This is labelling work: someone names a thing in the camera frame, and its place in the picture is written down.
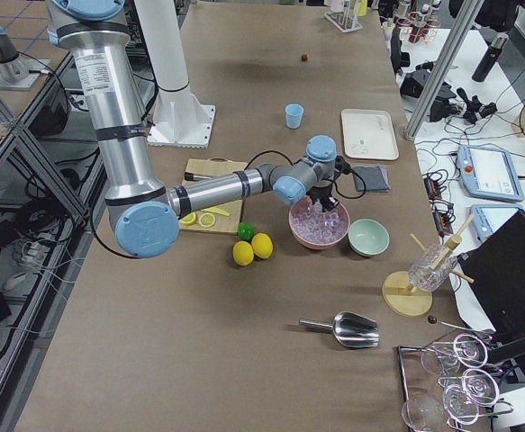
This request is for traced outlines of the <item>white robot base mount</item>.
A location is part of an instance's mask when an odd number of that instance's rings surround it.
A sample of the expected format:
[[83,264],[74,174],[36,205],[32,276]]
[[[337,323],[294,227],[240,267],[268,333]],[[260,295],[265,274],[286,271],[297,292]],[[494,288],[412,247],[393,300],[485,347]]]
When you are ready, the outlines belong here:
[[193,94],[172,1],[136,1],[135,8],[158,85],[149,144],[205,149],[216,108]]

